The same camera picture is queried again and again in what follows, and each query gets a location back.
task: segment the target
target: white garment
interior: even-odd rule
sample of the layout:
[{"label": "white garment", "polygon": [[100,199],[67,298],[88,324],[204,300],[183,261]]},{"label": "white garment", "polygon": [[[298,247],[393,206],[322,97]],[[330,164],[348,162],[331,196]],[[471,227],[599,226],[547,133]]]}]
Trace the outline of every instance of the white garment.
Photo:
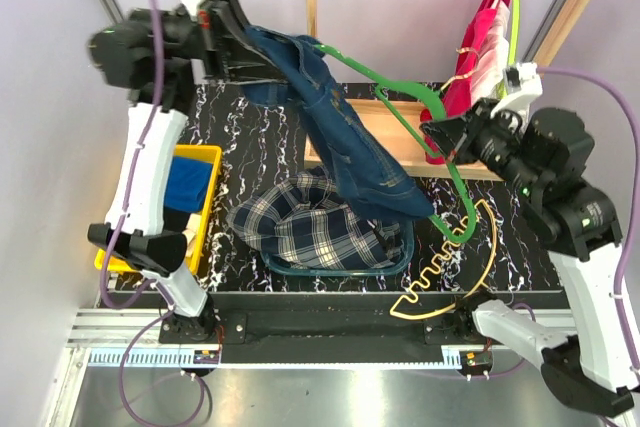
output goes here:
[{"label": "white garment", "polygon": [[482,97],[490,97],[502,81],[502,70],[509,60],[509,41],[505,38],[509,7],[500,2],[496,18],[480,47],[477,68],[471,76],[471,105]]}]

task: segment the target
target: red garment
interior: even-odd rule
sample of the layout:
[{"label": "red garment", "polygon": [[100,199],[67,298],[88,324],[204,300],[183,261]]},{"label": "red garment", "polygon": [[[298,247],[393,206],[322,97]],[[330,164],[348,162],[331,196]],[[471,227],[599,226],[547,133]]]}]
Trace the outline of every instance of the red garment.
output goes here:
[{"label": "red garment", "polygon": [[[511,3],[511,0],[502,0],[506,5]],[[482,0],[475,17],[471,21],[471,24],[467,27],[467,31],[462,39],[461,49],[474,49],[471,52],[465,52],[458,56],[458,62],[456,64],[455,75],[464,75],[471,72],[478,62],[478,55],[482,47],[482,43],[487,37],[487,33],[491,28],[491,24],[496,17],[497,5],[496,0]],[[448,117],[460,115],[471,108],[471,76],[466,79],[456,79],[449,86],[447,94],[442,100],[444,108]],[[427,122],[431,120],[431,114],[427,109],[424,109],[420,114],[420,121]],[[437,150],[435,144],[431,139],[425,137],[427,143],[432,149]],[[427,155],[427,162],[430,164],[444,164],[443,158],[434,159]]]}]

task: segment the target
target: folded blue towel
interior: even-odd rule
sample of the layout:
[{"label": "folded blue towel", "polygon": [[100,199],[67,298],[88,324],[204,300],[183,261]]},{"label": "folded blue towel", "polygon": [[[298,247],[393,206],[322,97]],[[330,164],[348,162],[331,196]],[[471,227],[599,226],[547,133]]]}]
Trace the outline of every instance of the folded blue towel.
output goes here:
[{"label": "folded blue towel", "polygon": [[204,207],[212,168],[208,162],[174,157],[164,194],[165,207],[182,212],[200,212]]}]

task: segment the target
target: reflective floor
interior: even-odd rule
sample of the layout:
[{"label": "reflective floor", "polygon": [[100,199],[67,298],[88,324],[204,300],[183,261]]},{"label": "reflective floor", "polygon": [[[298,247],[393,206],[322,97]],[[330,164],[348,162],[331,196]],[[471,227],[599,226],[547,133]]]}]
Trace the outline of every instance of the reflective floor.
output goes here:
[{"label": "reflective floor", "polygon": [[[496,354],[496,371],[515,363],[511,353]],[[183,421],[199,398],[196,385],[184,378],[172,378],[148,390],[168,373],[166,369],[130,369],[125,375],[129,398],[147,391],[133,403],[134,410],[160,425]],[[505,379],[471,383],[437,380],[416,371],[219,369],[205,380],[213,408],[206,401],[193,426],[601,425],[593,416],[560,405],[530,366]],[[117,382],[117,369],[89,368],[74,427],[138,425],[121,407]]]}]

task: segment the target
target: plaid shirt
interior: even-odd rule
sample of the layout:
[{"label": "plaid shirt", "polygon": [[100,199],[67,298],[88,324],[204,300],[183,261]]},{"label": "plaid shirt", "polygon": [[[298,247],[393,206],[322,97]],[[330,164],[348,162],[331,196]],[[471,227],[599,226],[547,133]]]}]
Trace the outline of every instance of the plaid shirt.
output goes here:
[{"label": "plaid shirt", "polygon": [[400,224],[358,218],[322,166],[234,207],[227,222],[250,247],[298,269],[392,267],[403,247]]}]

